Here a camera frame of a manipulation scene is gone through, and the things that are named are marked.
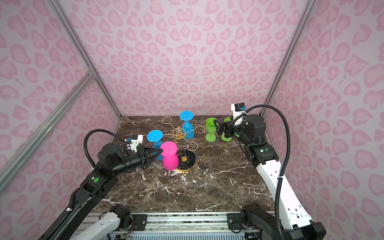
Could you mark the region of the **aluminium frame corner post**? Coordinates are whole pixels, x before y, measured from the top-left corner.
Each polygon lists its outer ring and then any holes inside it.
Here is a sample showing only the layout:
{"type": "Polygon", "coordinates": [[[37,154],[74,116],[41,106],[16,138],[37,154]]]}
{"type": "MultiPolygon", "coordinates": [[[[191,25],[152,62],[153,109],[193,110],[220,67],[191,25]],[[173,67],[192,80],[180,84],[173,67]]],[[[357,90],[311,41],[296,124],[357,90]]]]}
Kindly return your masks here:
{"type": "Polygon", "coordinates": [[[87,52],[83,42],[81,41],[79,35],[76,33],[67,13],[65,12],[63,6],[61,5],[60,1],[57,0],[48,0],[47,3],[50,5],[53,13],[56,15],[58,21],[64,28],[65,32],[67,33],[69,39],[71,40],[74,48],[80,55],[81,59],[89,69],[89,73],[91,75],[94,75],[96,77],[97,84],[99,88],[101,89],[102,93],[104,94],[104,97],[107,99],[107,102],[109,103],[110,107],[116,114],[119,120],[123,118],[123,115],[119,111],[115,101],[113,100],[111,94],[108,92],[106,85],[103,83],[99,72],[96,70],[96,67],[94,63],[92,62],[89,53],[87,52]]]}
{"type": "Polygon", "coordinates": [[[271,105],[272,104],[273,97],[277,91],[277,88],[279,87],[279,85],[283,79],[283,75],[284,75],[287,67],[289,66],[291,58],[295,53],[295,49],[296,49],[297,45],[299,44],[300,39],[301,39],[308,23],[309,23],[312,15],[313,15],[313,13],[316,10],[318,2],[319,1],[316,1],[316,0],[307,1],[305,8],[303,10],[303,13],[299,19],[298,25],[297,25],[295,31],[293,32],[293,35],[292,35],[291,40],[289,42],[289,45],[286,49],[284,57],[283,57],[280,65],[279,65],[279,68],[278,68],[278,71],[277,71],[275,78],[273,80],[273,84],[271,86],[271,89],[267,94],[267,97],[265,100],[265,105],[271,105]]]}

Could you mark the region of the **aluminium frame corner post right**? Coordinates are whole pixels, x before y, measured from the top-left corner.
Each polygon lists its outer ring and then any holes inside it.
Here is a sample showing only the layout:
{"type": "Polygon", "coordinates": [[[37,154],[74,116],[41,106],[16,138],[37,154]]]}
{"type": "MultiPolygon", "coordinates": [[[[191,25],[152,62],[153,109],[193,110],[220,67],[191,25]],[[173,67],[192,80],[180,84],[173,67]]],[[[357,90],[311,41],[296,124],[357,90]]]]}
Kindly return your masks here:
{"type": "Polygon", "coordinates": [[[312,15],[313,15],[313,13],[316,10],[318,2],[319,1],[316,1],[316,0],[307,1],[305,8],[303,10],[303,13],[299,19],[298,25],[297,25],[295,31],[293,32],[293,35],[292,35],[291,40],[289,42],[289,45],[286,49],[284,57],[283,57],[280,65],[279,65],[279,68],[278,68],[278,71],[277,71],[275,78],[273,80],[273,84],[271,86],[271,89],[267,94],[267,97],[265,100],[265,105],[271,105],[272,104],[273,97],[277,91],[277,88],[279,87],[279,85],[283,79],[283,75],[284,75],[287,67],[289,66],[291,58],[295,53],[295,49],[296,49],[297,45],[299,44],[300,39],[301,39],[308,23],[309,23],[312,15]]]}

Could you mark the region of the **blue wine glass front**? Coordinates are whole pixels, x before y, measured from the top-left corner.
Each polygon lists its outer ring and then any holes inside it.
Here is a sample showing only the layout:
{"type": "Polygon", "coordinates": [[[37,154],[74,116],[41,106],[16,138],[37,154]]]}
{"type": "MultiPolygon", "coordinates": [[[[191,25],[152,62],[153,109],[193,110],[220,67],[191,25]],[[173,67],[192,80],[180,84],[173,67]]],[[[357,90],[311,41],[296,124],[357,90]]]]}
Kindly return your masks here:
{"type": "Polygon", "coordinates": [[[159,149],[163,142],[161,141],[163,138],[163,132],[160,130],[152,130],[147,134],[147,140],[153,143],[153,148],[159,149]]]}

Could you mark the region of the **blue wine glass rear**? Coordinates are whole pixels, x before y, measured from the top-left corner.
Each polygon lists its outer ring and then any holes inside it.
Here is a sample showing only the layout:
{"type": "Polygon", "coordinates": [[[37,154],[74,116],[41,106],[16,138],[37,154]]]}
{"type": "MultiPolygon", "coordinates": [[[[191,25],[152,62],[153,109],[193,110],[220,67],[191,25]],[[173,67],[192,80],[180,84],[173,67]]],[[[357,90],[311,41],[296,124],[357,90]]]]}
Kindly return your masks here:
{"type": "Polygon", "coordinates": [[[193,117],[194,114],[190,111],[183,111],[180,113],[180,119],[184,122],[182,124],[182,133],[185,135],[185,139],[192,139],[195,136],[194,127],[190,123],[193,117]]]}

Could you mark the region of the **aluminium frame corner post left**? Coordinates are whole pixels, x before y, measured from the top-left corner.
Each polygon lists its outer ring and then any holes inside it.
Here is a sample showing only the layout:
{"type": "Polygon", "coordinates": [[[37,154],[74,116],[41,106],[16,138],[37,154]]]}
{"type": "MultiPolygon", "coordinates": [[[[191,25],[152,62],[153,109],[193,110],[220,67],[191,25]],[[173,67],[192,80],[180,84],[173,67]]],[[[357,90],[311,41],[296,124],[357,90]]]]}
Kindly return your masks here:
{"type": "Polygon", "coordinates": [[[107,102],[109,103],[110,107],[116,114],[119,120],[123,118],[123,115],[119,111],[115,101],[113,100],[111,94],[108,92],[106,85],[103,83],[99,72],[96,70],[96,67],[94,63],[92,62],[89,53],[87,52],[83,42],[81,41],[79,35],[76,33],[67,13],[65,12],[63,6],[61,5],[60,1],[57,0],[48,0],[47,3],[50,5],[53,13],[56,15],[58,21],[64,28],[65,32],[67,33],[69,39],[71,40],[74,48],[80,55],[81,59],[89,69],[89,73],[91,75],[94,75],[96,77],[97,84],[99,88],[101,89],[102,93],[104,94],[104,97],[107,99],[107,102]]]}

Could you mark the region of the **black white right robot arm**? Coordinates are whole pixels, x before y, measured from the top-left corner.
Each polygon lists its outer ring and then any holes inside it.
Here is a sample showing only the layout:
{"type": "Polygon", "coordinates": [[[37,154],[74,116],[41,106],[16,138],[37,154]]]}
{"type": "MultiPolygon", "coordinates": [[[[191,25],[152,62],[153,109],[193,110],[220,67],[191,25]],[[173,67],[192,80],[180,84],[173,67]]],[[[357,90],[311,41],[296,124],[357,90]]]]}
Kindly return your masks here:
{"type": "Polygon", "coordinates": [[[269,214],[257,204],[244,206],[240,216],[245,228],[261,230],[260,239],[322,240],[326,229],[314,222],[300,203],[286,177],[281,176],[282,164],[274,148],[266,140],[266,124],[259,115],[248,115],[244,124],[234,127],[231,121],[215,120],[219,135],[233,137],[245,146],[248,161],[261,175],[274,198],[275,214],[269,214]]]}

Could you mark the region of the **green wine glass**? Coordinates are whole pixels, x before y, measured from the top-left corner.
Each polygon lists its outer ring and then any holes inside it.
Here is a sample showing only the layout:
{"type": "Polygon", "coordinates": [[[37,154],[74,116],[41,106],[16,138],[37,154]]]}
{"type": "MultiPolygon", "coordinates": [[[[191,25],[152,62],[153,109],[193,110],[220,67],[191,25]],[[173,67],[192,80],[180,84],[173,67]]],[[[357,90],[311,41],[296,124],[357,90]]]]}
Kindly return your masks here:
{"type": "Polygon", "coordinates": [[[206,120],[206,131],[208,132],[208,134],[206,135],[206,140],[208,142],[214,142],[216,140],[216,126],[215,126],[215,123],[214,121],[216,120],[216,118],[208,118],[206,120]]]}
{"type": "MultiPolygon", "coordinates": [[[[225,118],[224,119],[224,122],[230,122],[232,119],[230,117],[228,118],[225,118]]],[[[232,140],[232,137],[230,136],[230,134],[226,131],[223,132],[222,136],[221,136],[222,140],[224,142],[230,142],[232,140]]]]}

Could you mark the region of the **aluminium frame rail left wall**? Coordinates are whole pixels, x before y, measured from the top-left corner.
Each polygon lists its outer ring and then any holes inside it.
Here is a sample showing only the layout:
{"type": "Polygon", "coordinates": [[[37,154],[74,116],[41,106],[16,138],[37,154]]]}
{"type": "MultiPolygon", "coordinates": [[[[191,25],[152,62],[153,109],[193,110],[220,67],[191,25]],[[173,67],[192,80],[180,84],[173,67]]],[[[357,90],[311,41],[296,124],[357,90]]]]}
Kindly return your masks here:
{"type": "Polygon", "coordinates": [[[5,191],[8,185],[25,166],[30,157],[41,146],[44,140],[94,79],[94,72],[89,71],[86,76],[83,77],[82,81],[76,85],[70,94],[65,97],[65,99],[50,114],[50,116],[40,125],[32,137],[11,158],[10,162],[1,171],[1,193],[5,191]]]}

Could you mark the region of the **pink wine glass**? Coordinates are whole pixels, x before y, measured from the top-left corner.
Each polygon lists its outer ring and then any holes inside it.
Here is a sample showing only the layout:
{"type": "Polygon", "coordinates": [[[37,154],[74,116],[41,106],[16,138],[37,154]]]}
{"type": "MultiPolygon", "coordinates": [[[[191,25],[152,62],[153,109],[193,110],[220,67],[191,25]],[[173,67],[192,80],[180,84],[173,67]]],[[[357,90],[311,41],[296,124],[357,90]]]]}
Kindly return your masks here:
{"type": "Polygon", "coordinates": [[[179,158],[177,156],[178,147],[173,142],[165,142],[161,145],[163,150],[163,165],[168,171],[173,171],[179,166],[179,158]]]}

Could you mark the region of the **blue wine glass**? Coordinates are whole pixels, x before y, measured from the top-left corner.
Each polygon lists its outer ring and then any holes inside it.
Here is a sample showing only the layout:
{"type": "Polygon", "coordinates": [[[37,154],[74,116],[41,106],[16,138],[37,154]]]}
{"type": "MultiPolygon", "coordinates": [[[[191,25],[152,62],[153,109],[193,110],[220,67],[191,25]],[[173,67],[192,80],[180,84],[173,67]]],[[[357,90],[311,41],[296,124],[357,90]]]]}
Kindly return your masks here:
{"type": "Polygon", "coordinates": [[[194,114],[190,111],[183,111],[180,113],[180,119],[184,122],[182,124],[182,133],[185,135],[185,139],[192,139],[195,136],[194,127],[190,123],[193,117],[194,114]]]}
{"type": "Polygon", "coordinates": [[[147,140],[153,143],[153,148],[159,149],[163,142],[161,141],[163,138],[163,132],[160,130],[152,130],[147,134],[147,140]]]}

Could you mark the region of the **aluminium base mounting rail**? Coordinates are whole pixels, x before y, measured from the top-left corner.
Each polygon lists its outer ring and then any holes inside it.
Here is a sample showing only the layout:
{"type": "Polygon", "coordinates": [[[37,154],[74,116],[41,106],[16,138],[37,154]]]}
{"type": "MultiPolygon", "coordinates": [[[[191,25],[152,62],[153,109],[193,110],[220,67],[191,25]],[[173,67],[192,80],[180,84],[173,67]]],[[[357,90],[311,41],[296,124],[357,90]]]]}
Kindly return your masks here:
{"type": "Polygon", "coordinates": [[[151,213],[120,216],[105,214],[99,221],[75,236],[76,240],[98,240],[112,232],[164,232],[173,231],[232,231],[260,230],[272,240],[321,240],[326,235],[322,223],[314,222],[303,209],[287,209],[285,214],[271,215],[260,206],[249,205],[240,212],[212,213],[151,213]]]}

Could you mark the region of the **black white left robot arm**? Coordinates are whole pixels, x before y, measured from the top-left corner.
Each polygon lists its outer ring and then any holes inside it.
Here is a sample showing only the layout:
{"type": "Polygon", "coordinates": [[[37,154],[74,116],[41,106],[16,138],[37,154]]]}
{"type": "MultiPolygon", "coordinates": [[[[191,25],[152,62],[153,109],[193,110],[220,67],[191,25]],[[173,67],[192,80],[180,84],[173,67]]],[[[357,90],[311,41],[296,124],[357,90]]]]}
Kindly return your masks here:
{"type": "Polygon", "coordinates": [[[138,167],[146,169],[163,149],[139,146],[136,153],[124,156],[119,144],[106,144],[98,153],[99,162],[73,191],[66,209],[40,237],[40,240],[68,240],[79,225],[117,184],[118,175],[138,167]]]}

